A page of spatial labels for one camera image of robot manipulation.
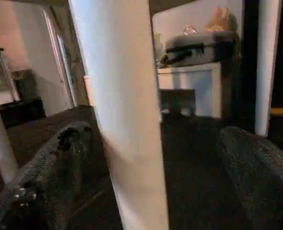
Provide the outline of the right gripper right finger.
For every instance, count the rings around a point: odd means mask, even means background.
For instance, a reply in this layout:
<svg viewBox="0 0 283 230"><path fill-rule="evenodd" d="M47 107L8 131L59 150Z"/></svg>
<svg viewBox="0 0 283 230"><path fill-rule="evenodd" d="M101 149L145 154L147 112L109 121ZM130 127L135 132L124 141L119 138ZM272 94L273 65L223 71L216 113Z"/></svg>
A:
<svg viewBox="0 0 283 230"><path fill-rule="evenodd" d="M252 228L283 230L283 151L235 126L220 131L217 148Z"/></svg>

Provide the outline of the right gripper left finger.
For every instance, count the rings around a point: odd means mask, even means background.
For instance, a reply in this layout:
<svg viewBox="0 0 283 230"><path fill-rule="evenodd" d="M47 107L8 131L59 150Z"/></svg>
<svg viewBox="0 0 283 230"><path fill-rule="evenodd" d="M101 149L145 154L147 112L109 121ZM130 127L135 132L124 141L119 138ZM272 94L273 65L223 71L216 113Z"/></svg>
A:
<svg viewBox="0 0 283 230"><path fill-rule="evenodd" d="M92 142L89 123L75 121L59 130L0 193L0 229L19 217L31 229L64 230L81 191Z"/></svg>

